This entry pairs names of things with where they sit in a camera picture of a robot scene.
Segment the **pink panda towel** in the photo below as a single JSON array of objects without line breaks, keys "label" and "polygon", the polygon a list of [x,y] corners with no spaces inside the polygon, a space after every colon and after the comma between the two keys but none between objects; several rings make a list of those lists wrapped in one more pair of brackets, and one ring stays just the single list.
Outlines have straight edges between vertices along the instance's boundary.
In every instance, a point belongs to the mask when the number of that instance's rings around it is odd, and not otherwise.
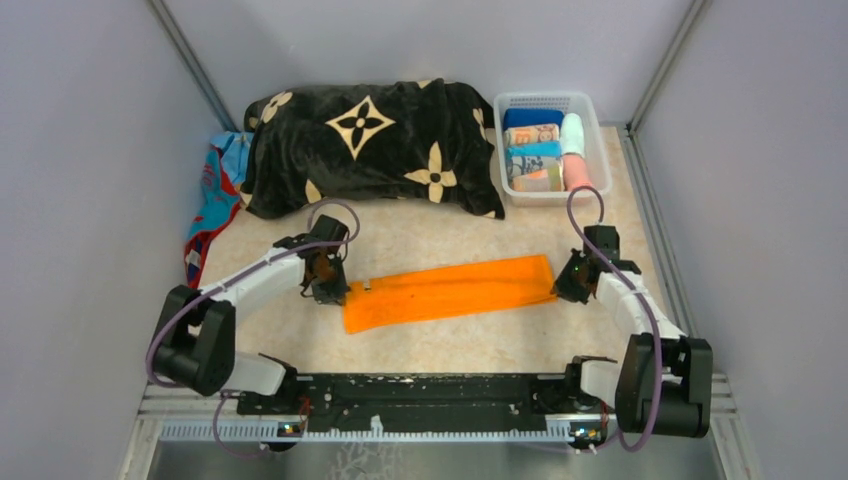
[{"label": "pink panda towel", "polygon": [[589,177],[585,159],[577,153],[566,153],[562,156],[563,183],[566,191],[574,191],[580,187],[593,187]]}]

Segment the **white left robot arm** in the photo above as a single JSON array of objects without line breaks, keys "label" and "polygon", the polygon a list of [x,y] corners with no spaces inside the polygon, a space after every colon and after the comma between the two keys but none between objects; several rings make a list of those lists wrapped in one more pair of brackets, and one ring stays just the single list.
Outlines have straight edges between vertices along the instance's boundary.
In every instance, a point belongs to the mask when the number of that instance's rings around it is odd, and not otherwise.
[{"label": "white left robot arm", "polygon": [[239,322],[282,293],[297,291],[319,304],[342,305],[349,291],[344,272],[348,244],[360,231],[328,215],[287,236],[259,259],[202,288],[178,285],[164,301],[145,357],[151,383],[188,388],[202,396],[248,392],[277,414],[300,399],[296,370],[236,346]]}]

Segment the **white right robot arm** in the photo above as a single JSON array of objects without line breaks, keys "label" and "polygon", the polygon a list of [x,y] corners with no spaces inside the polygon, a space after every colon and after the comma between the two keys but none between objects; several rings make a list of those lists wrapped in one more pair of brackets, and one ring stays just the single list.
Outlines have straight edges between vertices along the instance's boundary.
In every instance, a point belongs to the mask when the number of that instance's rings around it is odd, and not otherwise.
[{"label": "white right robot arm", "polygon": [[615,227],[581,232],[555,280],[553,294],[571,303],[595,300],[626,336],[622,360],[576,356],[566,368],[563,398],[576,412],[597,403],[616,415],[622,433],[702,438],[709,431],[713,350],[662,312],[638,265],[620,257]]}]

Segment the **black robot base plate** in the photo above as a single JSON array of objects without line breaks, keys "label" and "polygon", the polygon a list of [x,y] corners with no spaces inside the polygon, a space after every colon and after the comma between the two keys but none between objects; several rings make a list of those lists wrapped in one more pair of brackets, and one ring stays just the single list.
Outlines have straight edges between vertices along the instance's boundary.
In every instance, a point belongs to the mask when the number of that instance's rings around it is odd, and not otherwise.
[{"label": "black robot base plate", "polygon": [[535,433],[611,413],[564,374],[303,374],[237,399],[240,415],[291,415],[314,433],[365,431],[374,418],[388,433]]}]

